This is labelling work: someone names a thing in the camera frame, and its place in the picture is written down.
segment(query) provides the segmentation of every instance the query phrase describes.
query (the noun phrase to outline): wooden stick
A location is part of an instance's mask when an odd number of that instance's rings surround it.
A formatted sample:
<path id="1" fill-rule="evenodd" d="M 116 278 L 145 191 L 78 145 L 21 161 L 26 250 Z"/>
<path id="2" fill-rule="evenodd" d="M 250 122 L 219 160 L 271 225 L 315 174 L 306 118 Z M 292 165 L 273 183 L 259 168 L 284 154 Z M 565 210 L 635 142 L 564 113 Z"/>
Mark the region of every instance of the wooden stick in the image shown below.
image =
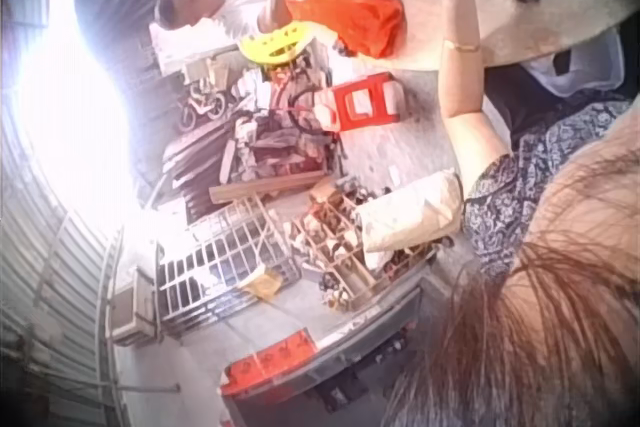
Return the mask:
<path id="1" fill-rule="evenodd" d="M 236 184 L 220 185 L 209 187 L 211 202 L 220 204 L 230 200 L 249 197 L 254 194 L 267 194 L 278 190 L 295 189 L 305 187 L 318 182 L 327 174 L 324 170 L 314 172 L 304 172 L 302 174 L 284 175 L 281 177 L 270 177 L 268 179 L 250 180 L 249 182 L 238 182 Z"/>

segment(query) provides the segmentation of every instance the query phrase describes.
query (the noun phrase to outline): dark shirt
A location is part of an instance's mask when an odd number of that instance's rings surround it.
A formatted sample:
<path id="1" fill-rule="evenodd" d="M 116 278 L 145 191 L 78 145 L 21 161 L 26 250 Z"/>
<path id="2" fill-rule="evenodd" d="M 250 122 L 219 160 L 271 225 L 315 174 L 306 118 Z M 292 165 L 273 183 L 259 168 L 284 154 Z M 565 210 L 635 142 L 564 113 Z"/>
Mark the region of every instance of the dark shirt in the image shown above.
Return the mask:
<path id="1" fill-rule="evenodd" d="M 463 229 L 481 269 L 509 272 L 547 184 L 569 157 L 600 139 L 631 102 L 612 93 L 579 92 L 521 137 L 512 155 L 493 162 L 465 200 Z"/>

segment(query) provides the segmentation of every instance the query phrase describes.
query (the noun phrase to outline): metal grate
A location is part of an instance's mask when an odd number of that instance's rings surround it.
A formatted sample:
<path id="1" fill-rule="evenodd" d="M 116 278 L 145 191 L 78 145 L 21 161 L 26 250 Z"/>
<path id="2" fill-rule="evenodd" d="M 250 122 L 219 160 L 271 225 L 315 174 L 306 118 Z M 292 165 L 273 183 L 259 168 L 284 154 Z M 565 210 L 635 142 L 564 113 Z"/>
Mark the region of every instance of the metal grate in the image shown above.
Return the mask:
<path id="1" fill-rule="evenodd" d="M 180 336 L 253 303 L 253 294 L 237 286 L 260 265 L 280 274 L 283 286 L 299 278 L 258 199 L 237 201 L 190 230 L 206 240 L 184 257 L 158 265 L 158 309 L 169 335 Z"/>

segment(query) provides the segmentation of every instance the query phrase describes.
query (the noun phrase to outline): corrugated metal wall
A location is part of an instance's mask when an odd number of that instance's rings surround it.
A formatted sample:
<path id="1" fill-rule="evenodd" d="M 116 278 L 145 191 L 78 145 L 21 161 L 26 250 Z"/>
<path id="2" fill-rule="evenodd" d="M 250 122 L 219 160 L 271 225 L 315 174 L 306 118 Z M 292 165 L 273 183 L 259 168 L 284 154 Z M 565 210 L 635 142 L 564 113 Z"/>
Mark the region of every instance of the corrugated metal wall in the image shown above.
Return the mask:
<path id="1" fill-rule="evenodd" d="M 98 301 L 103 266 L 118 249 L 61 205 L 16 122 L 20 60 L 47 18 L 48 0 L 2 0 L 2 354 L 24 369 L 17 388 L 33 385 L 37 372 L 48 397 L 45 425 L 116 425 L 109 390 L 68 379 L 109 383 Z"/>

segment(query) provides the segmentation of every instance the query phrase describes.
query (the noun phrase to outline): bracelet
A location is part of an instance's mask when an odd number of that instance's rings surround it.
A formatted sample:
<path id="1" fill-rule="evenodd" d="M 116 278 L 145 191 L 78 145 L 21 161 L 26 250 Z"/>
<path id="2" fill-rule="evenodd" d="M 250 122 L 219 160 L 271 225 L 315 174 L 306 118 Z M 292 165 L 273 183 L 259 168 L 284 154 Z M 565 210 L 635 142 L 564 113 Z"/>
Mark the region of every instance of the bracelet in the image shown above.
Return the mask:
<path id="1" fill-rule="evenodd" d="M 456 52 L 462 52 L 462 53 L 480 52 L 480 44 L 476 44 L 476 45 L 456 44 L 455 42 L 451 42 L 450 40 L 447 40 L 447 39 L 445 39 L 443 43 L 445 47 L 451 50 L 455 50 Z"/>

